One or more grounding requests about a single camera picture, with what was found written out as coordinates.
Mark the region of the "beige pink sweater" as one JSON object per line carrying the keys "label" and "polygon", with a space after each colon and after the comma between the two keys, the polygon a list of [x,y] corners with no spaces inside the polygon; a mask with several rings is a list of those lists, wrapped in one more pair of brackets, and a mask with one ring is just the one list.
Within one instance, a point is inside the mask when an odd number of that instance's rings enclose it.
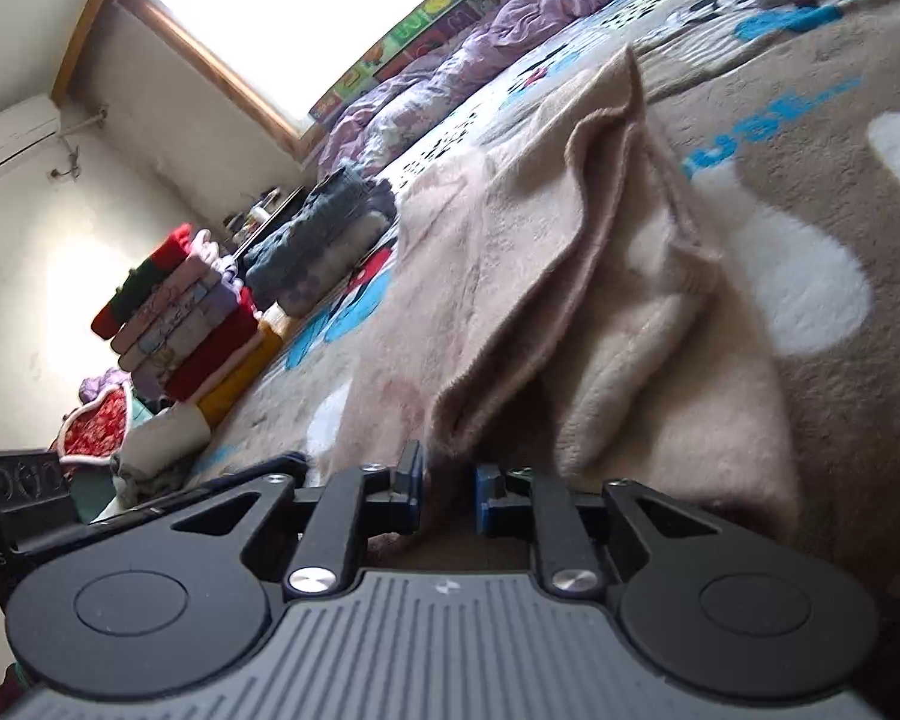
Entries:
{"label": "beige pink sweater", "polygon": [[745,277],[663,138],[631,49],[409,187],[320,478],[424,450],[579,491],[631,478],[764,535],[800,510],[781,379]]}

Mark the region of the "red floral quilted item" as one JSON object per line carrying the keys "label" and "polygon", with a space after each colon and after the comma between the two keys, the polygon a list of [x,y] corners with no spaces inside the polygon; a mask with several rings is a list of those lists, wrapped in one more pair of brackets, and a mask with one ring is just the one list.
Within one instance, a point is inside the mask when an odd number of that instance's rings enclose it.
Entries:
{"label": "red floral quilted item", "polygon": [[103,388],[61,424],[55,449],[63,465],[103,466],[125,442],[133,427],[133,397],[125,385]]}

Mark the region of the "grey knitted garment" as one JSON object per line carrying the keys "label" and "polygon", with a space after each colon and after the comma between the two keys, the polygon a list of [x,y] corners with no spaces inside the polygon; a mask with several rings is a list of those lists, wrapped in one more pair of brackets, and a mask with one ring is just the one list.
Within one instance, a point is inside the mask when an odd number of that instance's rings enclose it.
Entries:
{"label": "grey knitted garment", "polygon": [[165,466],[164,470],[155,475],[143,478],[131,472],[130,468],[115,455],[110,461],[112,470],[113,487],[115,488],[115,505],[118,512],[127,511],[131,507],[162,497],[165,494],[176,493],[182,488],[187,479],[190,464],[185,460],[177,461]]}

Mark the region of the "white fluffy garment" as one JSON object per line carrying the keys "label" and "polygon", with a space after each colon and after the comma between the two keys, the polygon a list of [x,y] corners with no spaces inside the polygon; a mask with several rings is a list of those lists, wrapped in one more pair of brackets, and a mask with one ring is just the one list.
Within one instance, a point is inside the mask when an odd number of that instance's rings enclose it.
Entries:
{"label": "white fluffy garment", "polygon": [[211,428],[203,411],[191,403],[175,403],[131,429],[116,450],[113,468],[118,476],[151,479],[210,440]]}

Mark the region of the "mustard yellow folded garment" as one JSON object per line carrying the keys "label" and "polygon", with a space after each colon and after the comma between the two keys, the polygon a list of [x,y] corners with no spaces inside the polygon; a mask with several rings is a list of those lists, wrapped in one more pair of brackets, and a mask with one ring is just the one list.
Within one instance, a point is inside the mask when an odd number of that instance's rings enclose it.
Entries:
{"label": "mustard yellow folded garment", "polygon": [[196,400],[208,426],[215,429],[221,424],[247,390],[268,369],[272,360],[283,348],[284,339],[268,322],[261,322],[253,344],[247,351],[240,351],[238,359],[204,395]]}

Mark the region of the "purple folded garment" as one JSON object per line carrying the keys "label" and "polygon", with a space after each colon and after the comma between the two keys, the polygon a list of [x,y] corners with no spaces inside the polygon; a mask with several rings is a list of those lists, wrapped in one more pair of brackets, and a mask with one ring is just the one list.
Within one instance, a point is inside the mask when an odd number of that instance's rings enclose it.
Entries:
{"label": "purple folded garment", "polygon": [[146,397],[157,397],[172,372],[239,305],[240,289],[219,281],[205,299],[173,330],[169,339],[155,353],[144,359],[136,371],[130,372],[134,385]]}

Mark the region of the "dark red folded garment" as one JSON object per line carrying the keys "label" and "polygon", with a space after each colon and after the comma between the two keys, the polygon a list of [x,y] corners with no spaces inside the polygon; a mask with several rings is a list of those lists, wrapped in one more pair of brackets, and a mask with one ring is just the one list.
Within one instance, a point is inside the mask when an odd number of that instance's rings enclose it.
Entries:
{"label": "dark red folded garment", "polygon": [[196,346],[165,382],[164,392],[173,401],[185,401],[230,356],[258,332],[255,310],[240,304],[221,325]]}

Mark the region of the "light blue folded garment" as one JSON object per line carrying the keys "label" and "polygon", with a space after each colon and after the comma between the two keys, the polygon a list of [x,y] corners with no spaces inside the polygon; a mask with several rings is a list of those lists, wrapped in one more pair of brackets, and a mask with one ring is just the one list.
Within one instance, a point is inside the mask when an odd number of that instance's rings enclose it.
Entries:
{"label": "light blue folded garment", "polygon": [[214,270],[209,270],[203,278],[199,278],[180,298],[165,307],[164,312],[149,325],[148,330],[142,333],[139,340],[126,353],[118,356],[118,366],[125,372],[136,371],[144,359],[155,353],[169,339],[173,330],[205,299],[219,281],[221,277]]}

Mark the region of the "folded denim garment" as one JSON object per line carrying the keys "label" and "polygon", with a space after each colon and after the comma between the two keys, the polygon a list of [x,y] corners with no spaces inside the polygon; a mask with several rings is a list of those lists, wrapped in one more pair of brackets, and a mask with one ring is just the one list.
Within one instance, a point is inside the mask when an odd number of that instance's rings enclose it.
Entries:
{"label": "folded denim garment", "polygon": [[244,255],[245,284],[256,302],[276,301],[290,278],[369,211],[382,213],[386,224],[395,218],[395,195],[386,179],[367,179],[345,164],[318,182],[301,210]]}

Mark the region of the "pink folded garment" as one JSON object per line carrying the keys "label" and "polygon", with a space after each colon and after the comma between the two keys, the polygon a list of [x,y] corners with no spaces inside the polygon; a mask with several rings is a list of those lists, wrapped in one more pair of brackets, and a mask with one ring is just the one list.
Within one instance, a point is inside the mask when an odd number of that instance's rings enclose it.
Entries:
{"label": "pink folded garment", "polygon": [[209,263],[201,259],[199,255],[191,254],[178,265],[170,275],[165,278],[152,293],[144,299],[141,307],[134,312],[123,327],[118,330],[115,338],[110,341],[110,348],[117,355],[123,355],[139,340],[142,333],[148,330],[149,325],[164,312],[165,307],[172,301],[180,298],[190,286],[193,286],[199,278],[203,278],[209,271]]}

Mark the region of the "cluttered desk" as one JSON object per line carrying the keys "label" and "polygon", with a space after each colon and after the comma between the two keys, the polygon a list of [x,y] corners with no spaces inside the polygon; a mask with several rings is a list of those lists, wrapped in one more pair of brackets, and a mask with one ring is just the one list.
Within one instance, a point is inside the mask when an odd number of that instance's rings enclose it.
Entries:
{"label": "cluttered desk", "polygon": [[268,234],[276,231],[299,210],[305,199],[305,188],[271,187],[253,202],[248,210],[237,211],[224,220],[227,239],[224,247],[242,257]]}

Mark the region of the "Mickey Mouse bed blanket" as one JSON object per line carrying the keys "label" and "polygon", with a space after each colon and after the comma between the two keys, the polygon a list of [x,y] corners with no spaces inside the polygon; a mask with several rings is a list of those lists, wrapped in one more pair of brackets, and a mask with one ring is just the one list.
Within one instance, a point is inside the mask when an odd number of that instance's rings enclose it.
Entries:
{"label": "Mickey Mouse bed blanket", "polygon": [[[554,85],[476,122],[450,151],[391,168],[403,206],[432,164],[509,137],[549,94],[631,49],[645,101],[718,226],[763,322],[798,473],[785,541],[900,600],[900,0],[673,0],[585,29]],[[190,472],[205,483],[287,450],[333,447],[367,317],[314,320],[249,389]]]}

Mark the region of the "colourful alphabet play mat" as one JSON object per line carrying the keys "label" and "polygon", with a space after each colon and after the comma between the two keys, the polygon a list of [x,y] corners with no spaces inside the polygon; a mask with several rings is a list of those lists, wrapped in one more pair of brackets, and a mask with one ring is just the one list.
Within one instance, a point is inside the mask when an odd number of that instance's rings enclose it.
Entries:
{"label": "colourful alphabet play mat", "polygon": [[434,52],[497,10],[500,0],[424,0],[386,32],[308,111],[329,125],[375,86]]}

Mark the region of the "purple crumpled duvet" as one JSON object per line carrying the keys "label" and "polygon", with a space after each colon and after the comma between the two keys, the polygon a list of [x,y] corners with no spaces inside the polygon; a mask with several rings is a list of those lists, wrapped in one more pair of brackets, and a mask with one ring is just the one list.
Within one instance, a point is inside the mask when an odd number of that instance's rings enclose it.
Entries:
{"label": "purple crumpled duvet", "polygon": [[460,104],[572,21],[611,0],[500,0],[475,25],[363,94],[325,140],[317,174],[349,164],[374,176]]}

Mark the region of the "window with wooden frame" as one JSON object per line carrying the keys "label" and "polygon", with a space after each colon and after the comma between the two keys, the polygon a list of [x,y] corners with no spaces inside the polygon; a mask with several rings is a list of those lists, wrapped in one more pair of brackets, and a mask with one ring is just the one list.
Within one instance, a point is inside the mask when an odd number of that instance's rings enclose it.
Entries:
{"label": "window with wooden frame", "polygon": [[424,0],[87,0],[52,87],[61,101],[92,29],[127,8],[297,163],[329,125],[308,111],[386,32]]}

